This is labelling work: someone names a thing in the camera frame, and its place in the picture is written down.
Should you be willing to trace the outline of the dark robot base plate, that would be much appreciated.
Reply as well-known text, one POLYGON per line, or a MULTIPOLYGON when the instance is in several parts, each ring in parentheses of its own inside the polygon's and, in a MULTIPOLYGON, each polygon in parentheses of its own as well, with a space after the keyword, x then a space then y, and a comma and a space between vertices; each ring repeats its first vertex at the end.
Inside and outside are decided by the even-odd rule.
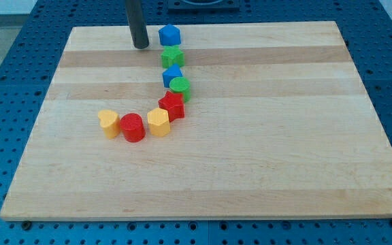
POLYGON ((239 10, 240 0, 167 0, 169 12, 239 10))

